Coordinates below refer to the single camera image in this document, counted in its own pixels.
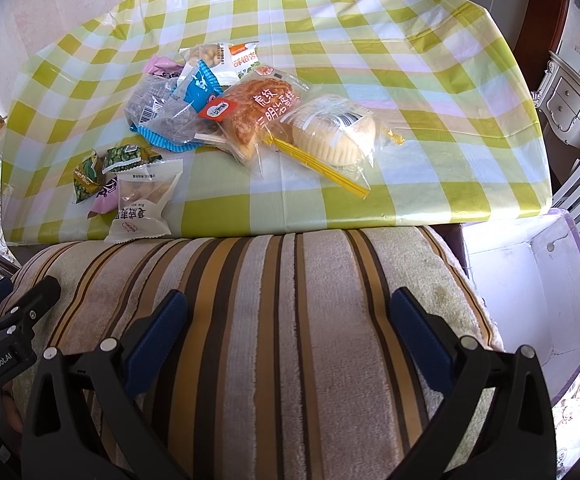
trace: pink snack wrapper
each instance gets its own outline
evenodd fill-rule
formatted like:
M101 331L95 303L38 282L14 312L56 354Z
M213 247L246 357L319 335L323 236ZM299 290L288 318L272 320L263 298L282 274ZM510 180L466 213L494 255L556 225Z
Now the pink snack wrapper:
M144 66L142 72L144 74L153 74L170 79L173 77L179 77L182 70L183 65L171 60L169 57L152 54L152 57L146 66Z
M103 215L119 207L119 192L116 188L116 177L107 183L99 191L92 204L92 209L88 213L88 218L96 215Z

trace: packaged snack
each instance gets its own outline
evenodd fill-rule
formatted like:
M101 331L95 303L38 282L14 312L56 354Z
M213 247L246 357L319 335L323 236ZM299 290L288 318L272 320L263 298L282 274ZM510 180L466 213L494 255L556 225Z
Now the packaged snack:
M231 86L253 67L260 65L256 47L258 41L233 45L209 43L182 48L179 52L186 61L181 77L189 74L199 61L205 62L221 86Z
M368 108L345 97L321 94L270 123L264 142L365 198L370 186L364 165L374 164L384 128Z
M142 72L166 79L177 79L181 75L182 70L183 65L171 60L169 57L152 54L152 57L146 66L144 66Z
M193 142L195 133L205 129L197 113L211 98L221 94L219 83L203 61L185 78L179 79L176 88L172 88L165 98L152 94L153 89L154 86L141 86L136 90L126 106L128 121L146 139L156 134L177 146ZM163 143L155 144L167 148Z
M115 210L119 206L119 195L116 188L116 176L102 187L94 197L92 209L88 213L88 218L96 215L103 215Z
M237 77L239 79L242 79L250 70L261 64L255 51L257 43L259 41L241 43L230 47L232 65L237 71Z
M128 124L147 123L155 118L176 87L176 79L152 74L143 76L124 108Z
M158 238L172 234L161 217L183 173L183 161L166 160L117 173L119 213L107 242Z
M136 144L117 146L106 151L103 158L103 173L117 173L129 170L142 164L161 160L163 157L150 148L141 148Z
M105 182L101 170L102 163L97 152L91 150L84 161L74 170L74 193L77 204L93 196Z
M210 101L199 116L219 121L235 158L249 165L257 156L257 143L266 124L289 112L308 88L293 75L257 66Z

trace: white box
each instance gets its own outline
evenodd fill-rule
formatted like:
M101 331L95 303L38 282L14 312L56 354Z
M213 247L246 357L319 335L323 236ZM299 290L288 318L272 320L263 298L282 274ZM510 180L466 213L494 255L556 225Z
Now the white box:
M462 226L468 274L514 352L537 352L552 403L580 372L580 235L567 211Z

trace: striped cushion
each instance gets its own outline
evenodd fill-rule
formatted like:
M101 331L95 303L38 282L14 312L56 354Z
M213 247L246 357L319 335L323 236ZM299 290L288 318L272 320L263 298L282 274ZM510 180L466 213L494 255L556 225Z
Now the striped cushion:
M458 334L500 346L482 301L428 228L59 244L19 271L0 313L46 274L62 298L37 325L38 352L91 350L171 288L185 293L192 323L140 405L195 480L385 479L440 402L388 321L398 286ZM16 380L22 411L32 376ZM482 400L457 461L474 445Z

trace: checkered tablecloth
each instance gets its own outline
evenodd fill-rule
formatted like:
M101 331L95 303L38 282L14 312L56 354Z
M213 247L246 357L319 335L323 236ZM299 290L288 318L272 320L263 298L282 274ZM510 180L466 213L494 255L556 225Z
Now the checkered tablecloth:
M94 148L144 144L124 102L152 54L259 40L262 62L384 110L406 138L367 168L365 200L279 153L264 177L226 153L182 155L174 236L465 222L535 215L551 199L536 111L489 14L465 0L126 0L22 67L3 150L12 242L103 238L72 171Z

